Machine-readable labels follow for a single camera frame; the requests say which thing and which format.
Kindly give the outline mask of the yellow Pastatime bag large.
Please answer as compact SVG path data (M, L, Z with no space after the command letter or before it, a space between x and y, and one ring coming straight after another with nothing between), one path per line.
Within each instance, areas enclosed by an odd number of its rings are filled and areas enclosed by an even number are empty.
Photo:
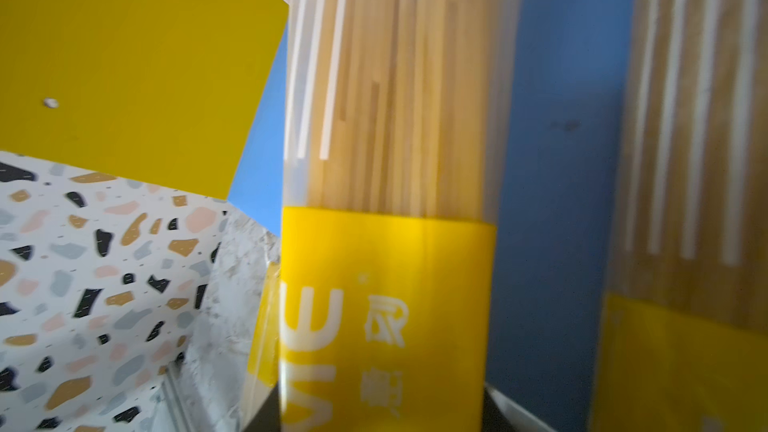
M479 431L522 0L289 0L284 431Z

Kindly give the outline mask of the yellow shelf pink blue boards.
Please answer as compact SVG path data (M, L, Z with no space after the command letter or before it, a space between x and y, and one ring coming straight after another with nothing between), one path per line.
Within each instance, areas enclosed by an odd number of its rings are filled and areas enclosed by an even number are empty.
M220 195L269 0L1 0L1 147ZM522 0L486 373L587 427L633 0Z

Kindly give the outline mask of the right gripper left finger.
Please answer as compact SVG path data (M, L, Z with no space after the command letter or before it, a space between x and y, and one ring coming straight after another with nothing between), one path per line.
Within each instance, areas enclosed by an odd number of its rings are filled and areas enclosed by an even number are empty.
M268 398L243 429L244 432L280 432L281 418L278 398Z

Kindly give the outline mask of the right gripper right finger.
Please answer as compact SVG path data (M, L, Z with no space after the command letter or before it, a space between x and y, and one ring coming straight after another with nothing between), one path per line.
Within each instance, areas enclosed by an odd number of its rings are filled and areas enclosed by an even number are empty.
M481 431L554 432L555 429L493 386L485 385Z

